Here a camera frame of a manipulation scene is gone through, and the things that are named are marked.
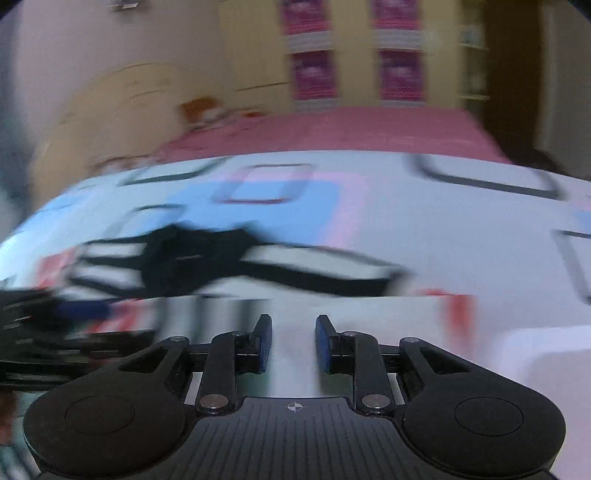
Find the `upper right purple poster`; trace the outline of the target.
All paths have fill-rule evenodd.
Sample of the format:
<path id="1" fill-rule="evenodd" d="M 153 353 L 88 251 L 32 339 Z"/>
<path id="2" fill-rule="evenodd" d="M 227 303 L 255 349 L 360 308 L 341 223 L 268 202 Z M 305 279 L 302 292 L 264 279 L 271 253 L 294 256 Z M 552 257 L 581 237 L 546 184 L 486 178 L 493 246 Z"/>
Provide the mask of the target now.
<path id="1" fill-rule="evenodd" d="M 423 49 L 420 2 L 373 0 L 370 2 L 377 47 L 381 50 Z"/>

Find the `cream wardrobe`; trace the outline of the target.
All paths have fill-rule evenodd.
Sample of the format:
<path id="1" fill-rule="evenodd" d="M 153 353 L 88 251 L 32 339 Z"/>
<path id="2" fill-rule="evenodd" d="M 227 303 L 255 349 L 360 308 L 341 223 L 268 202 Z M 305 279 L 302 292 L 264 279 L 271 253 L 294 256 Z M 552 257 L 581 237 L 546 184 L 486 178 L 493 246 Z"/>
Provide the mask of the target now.
<path id="1" fill-rule="evenodd" d="M 290 52 L 278 1 L 221 1 L 217 6 L 225 52 L 235 74 L 233 102 L 283 114 L 297 112 Z M 371 1 L 327 1 L 339 106 L 383 106 Z M 423 31 L 424 104 L 462 108 L 485 101 L 487 43 L 482 1 L 419 1 Z"/>

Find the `cream round headboard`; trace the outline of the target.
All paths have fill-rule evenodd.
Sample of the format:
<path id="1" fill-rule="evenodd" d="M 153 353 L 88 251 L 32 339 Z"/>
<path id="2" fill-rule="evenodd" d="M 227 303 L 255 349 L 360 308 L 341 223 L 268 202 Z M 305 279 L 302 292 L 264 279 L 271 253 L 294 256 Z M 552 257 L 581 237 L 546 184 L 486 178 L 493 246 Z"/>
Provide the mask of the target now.
<path id="1" fill-rule="evenodd" d="M 29 168 L 34 210 L 116 157 L 147 156 L 187 130 L 180 105 L 231 89 L 195 69 L 139 63 L 80 90 L 37 147 Z"/>

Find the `orange plush pillow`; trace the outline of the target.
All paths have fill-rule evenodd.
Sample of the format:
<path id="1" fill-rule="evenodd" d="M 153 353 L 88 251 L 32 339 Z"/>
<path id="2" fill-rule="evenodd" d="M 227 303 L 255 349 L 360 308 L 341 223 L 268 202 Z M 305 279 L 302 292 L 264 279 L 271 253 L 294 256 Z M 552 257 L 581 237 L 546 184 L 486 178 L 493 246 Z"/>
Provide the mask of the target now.
<path id="1" fill-rule="evenodd" d="M 215 97 L 201 96 L 179 106 L 182 117 L 190 128 L 204 128 L 228 116 L 228 109 Z"/>

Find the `upper left purple poster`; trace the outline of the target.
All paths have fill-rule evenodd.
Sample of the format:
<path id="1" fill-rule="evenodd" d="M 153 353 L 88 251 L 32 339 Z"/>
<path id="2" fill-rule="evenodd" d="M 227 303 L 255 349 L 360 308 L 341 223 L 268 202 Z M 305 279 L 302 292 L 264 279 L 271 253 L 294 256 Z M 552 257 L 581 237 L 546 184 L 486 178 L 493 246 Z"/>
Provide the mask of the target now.
<path id="1" fill-rule="evenodd" d="M 327 1 L 283 0 L 277 5 L 290 54 L 332 49 L 332 24 Z"/>

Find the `patterned bed sheet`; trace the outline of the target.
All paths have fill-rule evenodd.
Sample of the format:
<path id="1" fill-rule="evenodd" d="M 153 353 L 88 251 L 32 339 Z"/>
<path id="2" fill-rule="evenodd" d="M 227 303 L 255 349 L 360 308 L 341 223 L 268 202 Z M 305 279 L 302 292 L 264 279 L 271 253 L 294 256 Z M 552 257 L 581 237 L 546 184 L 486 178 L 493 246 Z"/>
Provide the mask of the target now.
<path id="1" fill-rule="evenodd" d="M 383 297 L 339 298 L 245 277 L 127 303 L 103 331 L 154 329 L 204 342 L 273 319 L 270 367 L 242 388 L 290 402 L 346 391 L 315 364 L 314 323 L 394 344 L 420 337 L 554 401 L 561 479 L 590 475 L 590 185 L 509 164 L 438 155 L 322 151 L 152 166 L 85 180 L 5 238 L 1 277 L 85 298 L 68 275 L 131 287 L 137 275 L 79 262 L 87 242 L 170 224 L 263 240 L 246 258 L 353 280 L 402 273 Z"/>

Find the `purple poster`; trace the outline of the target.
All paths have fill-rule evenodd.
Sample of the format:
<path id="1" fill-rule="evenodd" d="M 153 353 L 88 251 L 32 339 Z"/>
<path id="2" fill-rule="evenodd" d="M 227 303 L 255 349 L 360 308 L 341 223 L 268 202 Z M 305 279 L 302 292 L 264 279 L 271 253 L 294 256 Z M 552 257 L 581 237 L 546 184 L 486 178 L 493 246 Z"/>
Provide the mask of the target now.
<path id="1" fill-rule="evenodd" d="M 291 92 L 297 112 L 322 111 L 339 105 L 332 50 L 290 55 Z"/>
<path id="2" fill-rule="evenodd" d="M 380 49 L 378 93 L 383 106 L 424 104 L 423 54 L 419 50 Z"/>
<path id="3" fill-rule="evenodd" d="M 332 49 L 332 24 L 327 1 L 283 0 L 277 5 L 290 54 Z"/>
<path id="4" fill-rule="evenodd" d="M 377 47 L 381 50 L 423 49 L 420 2 L 373 0 L 370 2 Z"/>

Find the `dark wooden door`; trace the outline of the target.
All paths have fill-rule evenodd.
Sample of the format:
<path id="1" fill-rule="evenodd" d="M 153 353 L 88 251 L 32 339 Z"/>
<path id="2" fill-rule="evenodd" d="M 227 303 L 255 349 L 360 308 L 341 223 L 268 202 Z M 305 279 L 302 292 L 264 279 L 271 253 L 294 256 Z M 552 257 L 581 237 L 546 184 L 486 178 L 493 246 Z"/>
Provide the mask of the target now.
<path id="1" fill-rule="evenodd" d="M 484 5 L 488 47 L 485 129 L 507 156 L 533 148 L 542 78 L 538 1 L 493 0 Z"/>

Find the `lower left purple poster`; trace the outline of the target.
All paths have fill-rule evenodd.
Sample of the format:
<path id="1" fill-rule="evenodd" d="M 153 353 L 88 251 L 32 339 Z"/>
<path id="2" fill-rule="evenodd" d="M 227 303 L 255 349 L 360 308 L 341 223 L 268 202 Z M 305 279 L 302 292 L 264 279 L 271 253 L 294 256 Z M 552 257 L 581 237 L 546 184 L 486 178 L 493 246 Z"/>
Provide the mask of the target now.
<path id="1" fill-rule="evenodd" d="M 297 112 L 322 111 L 339 105 L 332 50 L 290 55 L 291 92 Z"/>

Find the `striped knit sweater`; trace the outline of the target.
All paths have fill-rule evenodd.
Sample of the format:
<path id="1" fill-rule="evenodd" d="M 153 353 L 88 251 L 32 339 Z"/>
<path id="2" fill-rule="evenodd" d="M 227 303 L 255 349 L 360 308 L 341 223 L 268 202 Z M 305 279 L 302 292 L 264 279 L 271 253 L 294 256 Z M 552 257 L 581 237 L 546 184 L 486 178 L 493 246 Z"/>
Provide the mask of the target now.
<path id="1" fill-rule="evenodd" d="M 345 388 L 344 379 L 330 379 L 312 361 L 311 328 L 321 314 L 349 330 L 368 329 L 389 340 L 416 336 L 455 353 L 471 352 L 473 298 L 431 291 L 446 318 L 436 323 L 420 310 L 422 294 L 405 294 L 409 275 L 383 259 L 274 242 L 249 228 L 168 225 L 136 237 L 82 244 L 51 292 L 65 300 L 108 300 L 115 306 L 200 300 L 191 317 L 198 329 L 218 323 L 218 299 L 235 299 L 252 315 L 269 313 L 277 330 L 270 374 L 252 383 L 252 393 L 314 397 Z"/>

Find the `lower right purple poster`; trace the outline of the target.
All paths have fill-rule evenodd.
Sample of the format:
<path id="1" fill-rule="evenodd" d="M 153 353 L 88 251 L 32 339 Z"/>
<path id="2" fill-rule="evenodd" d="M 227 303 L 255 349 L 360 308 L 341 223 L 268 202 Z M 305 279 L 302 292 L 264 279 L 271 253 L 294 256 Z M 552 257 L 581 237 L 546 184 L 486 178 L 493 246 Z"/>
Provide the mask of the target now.
<path id="1" fill-rule="evenodd" d="M 424 104 L 423 54 L 419 50 L 380 49 L 378 93 L 383 106 Z"/>

